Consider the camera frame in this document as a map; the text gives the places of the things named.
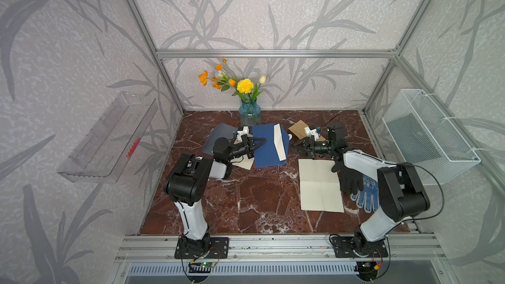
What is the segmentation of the dark blue envelope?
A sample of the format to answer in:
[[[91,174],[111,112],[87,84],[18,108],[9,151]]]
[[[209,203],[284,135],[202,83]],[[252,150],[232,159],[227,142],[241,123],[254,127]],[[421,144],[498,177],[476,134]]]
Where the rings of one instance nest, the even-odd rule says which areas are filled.
[[[281,127],[284,140],[284,148],[286,154],[286,160],[280,162],[277,156],[276,149],[274,147],[274,125],[275,124],[265,124],[260,126],[253,126],[252,132],[255,138],[266,138],[267,142],[259,147],[255,152],[255,167],[264,168],[269,166],[281,166],[287,163],[288,157],[288,147],[289,147],[289,135]]]

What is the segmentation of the beige lined letter paper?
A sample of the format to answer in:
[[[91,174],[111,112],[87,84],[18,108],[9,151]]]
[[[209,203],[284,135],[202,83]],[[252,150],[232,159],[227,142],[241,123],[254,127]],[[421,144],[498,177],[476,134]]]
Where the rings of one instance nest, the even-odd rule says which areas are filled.
[[[282,162],[286,160],[283,133],[279,124],[274,125],[274,147],[276,149],[279,161]]]

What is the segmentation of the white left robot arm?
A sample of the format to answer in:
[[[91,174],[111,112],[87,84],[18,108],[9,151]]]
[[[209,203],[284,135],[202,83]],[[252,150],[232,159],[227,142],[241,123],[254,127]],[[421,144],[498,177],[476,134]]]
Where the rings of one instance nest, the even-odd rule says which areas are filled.
[[[180,211],[184,225],[183,239],[203,242],[209,236],[201,199],[210,178],[224,180],[232,170],[232,160],[254,157],[255,151],[266,143],[265,138],[242,135],[239,143],[226,138],[214,142],[211,157],[183,153],[166,178],[164,190]]]

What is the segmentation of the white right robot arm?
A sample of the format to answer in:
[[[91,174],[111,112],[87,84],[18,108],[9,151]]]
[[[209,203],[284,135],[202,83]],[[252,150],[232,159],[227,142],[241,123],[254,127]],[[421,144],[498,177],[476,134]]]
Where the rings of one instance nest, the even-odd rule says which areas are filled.
[[[404,220],[430,209],[430,200],[423,187],[416,166],[410,163],[391,163],[355,149],[345,139],[343,126],[327,129],[327,139],[318,141],[318,130],[306,129],[307,136],[295,142],[293,149],[310,159],[329,156],[334,161],[333,173],[341,173],[341,191],[361,196],[366,184],[376,184],[378,196],[373,199],[378,207],[372,216],[355,231],[348,244],[362,254],[382,246],[387,234]]]

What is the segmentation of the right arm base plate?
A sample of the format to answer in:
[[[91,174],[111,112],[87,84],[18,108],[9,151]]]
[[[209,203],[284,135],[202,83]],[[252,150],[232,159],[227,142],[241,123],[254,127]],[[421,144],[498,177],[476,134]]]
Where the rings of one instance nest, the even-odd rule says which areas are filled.
[[[336,258],[387,258],[389,256],[384,240],[371,243],[359,237],[331,234],[329,241]]]

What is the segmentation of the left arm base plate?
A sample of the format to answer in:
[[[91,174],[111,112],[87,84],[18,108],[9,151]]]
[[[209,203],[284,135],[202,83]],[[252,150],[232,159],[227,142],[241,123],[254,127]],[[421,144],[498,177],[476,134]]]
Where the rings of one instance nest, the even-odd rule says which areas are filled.
[[[228,257],[230,239],[228,237],[204,237],[201,240],[193,240],[184,236],[178,239],[175,259],[198,259]]]

